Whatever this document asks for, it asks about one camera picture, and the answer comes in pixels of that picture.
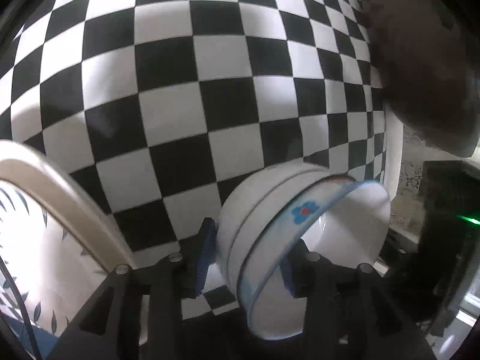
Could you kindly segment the white bowl coloured dots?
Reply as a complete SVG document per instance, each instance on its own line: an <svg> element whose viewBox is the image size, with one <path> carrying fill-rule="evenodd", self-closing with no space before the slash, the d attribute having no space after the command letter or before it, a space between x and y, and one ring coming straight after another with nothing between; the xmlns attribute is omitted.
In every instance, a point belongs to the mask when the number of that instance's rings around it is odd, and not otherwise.
<svg viewBox="0 0 480 360"><path fill-rule="evenodd" d="M388 231L391 200L377 180L328 178L306 187L264 226L241 265L239 302L260 339L282 340L304 328L307 302L288 259L296 246L309 263L355 269L374 264Z"/></svg>

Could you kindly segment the plain white shallow bowl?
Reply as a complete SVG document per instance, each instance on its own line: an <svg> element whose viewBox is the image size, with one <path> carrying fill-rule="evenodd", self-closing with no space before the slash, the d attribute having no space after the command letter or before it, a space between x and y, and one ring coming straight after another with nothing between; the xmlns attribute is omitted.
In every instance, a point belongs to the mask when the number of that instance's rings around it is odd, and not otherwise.
<svg viewBox="0 0 480 360"><path fill-rule="evenodd" d="M328 175L321 166L284 163L249 176L229 195L220 211L216 252L232 293L237 291L242 264L260 233L296 195Z"/></svg>

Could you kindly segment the white plate grey floral print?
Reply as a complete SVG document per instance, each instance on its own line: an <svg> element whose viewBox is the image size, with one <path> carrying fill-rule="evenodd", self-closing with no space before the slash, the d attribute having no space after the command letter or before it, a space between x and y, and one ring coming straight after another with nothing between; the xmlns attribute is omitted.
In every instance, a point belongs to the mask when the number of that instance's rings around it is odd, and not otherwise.
<svg viewBox="0 0 480 360"><path fill-rule="evenodd" d="M1 183L24 191L50 213L87 250L106 275L119 266L134 267L133 252L113 219L75 180L39 151L14 141L1 141ZM1 310L20 320L12 278L1 279Z"/></svg>

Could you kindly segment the white bowl dark rim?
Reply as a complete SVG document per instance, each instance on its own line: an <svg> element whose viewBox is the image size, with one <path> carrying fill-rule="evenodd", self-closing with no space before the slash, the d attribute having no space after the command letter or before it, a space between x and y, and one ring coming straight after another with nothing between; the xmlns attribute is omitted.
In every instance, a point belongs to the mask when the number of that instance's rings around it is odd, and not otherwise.
<svg viewBox="0 0 480 360"><path fill-rule="evenodd" d="M259 234L242 264L235 292L239 303L247 307L286 249L356 186L356 181L348 175L329 174L296 195Z"/></svg>

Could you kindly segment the white plate blue leaf pattern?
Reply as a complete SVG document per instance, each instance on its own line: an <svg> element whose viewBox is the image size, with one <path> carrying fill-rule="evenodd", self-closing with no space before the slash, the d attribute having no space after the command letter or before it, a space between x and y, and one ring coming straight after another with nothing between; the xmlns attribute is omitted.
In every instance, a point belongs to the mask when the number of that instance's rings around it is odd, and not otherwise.
<svg viewBox="0 0 480 360"><path fill-rule="evenodd" d="M1 183L1 258L32 324L61 336L107 273L24 191Z"/></svg>

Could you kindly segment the black white checkered mat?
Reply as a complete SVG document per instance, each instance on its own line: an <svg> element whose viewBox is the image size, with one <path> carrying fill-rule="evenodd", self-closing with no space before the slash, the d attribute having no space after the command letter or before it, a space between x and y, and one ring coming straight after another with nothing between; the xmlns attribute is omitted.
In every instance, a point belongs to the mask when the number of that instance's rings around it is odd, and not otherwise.
<svg viewBox="0 0 480 360"><path fill-rule="evenodd" d="M41 0L1 53L1 137L70 174L147 265L264 167L383 179L368 43L358 0Z"/></svg>

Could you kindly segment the dark electric cooking pot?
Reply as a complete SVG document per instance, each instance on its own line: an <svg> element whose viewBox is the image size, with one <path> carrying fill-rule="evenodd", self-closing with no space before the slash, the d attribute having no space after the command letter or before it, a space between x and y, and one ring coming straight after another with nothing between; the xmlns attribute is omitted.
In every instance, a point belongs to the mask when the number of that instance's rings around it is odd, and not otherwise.
<svg viewBox="0 0 480 360"><path fill-rule="evenodd" d="M387 103L408 127L468 158L479 144L479 39L441 0L360 0Z"/></svg>

